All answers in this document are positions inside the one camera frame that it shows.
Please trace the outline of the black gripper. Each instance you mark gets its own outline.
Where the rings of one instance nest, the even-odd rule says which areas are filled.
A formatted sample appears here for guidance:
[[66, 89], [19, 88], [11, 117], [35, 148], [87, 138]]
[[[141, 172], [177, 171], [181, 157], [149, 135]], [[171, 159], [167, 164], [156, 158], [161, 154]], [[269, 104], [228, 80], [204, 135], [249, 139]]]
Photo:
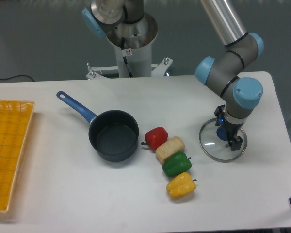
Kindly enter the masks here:
[[242, 138], [238, 136], [238, 131], [242, 124], [232, 124], [228, 121], [227, 112], [224, 111], [225, 105], [218, 106], [214, 111], [216, 116], [215, 126], [217, 126], [216, 134], [219, 139], [226, 141], [231, 151], [237, 151], [242, 146]]

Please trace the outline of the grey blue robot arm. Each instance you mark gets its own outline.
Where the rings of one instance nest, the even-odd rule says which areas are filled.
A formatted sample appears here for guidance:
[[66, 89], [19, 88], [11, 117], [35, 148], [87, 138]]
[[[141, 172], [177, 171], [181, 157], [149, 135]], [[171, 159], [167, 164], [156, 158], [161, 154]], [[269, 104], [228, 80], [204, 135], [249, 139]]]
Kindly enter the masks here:
[[[228, 0], [204, 0], [202, 5], [226, 48], [218, 59], [204, 58], [195, 77], [226, 103], [215, 110], [218, 136], [232, 151], [243, 140], [238, 131], [258, 105], [263, 88], [254, 78], [240, 78], [242, 72], [264, 50], [262, 38], [249, 33]], [[120, 77], [149, 77], [151, 45], [157, 36], [155, 19], [144, 11], [141, 0], [94, 0], [81, 12], [89, 30], [107, 37], [115, 49]]]

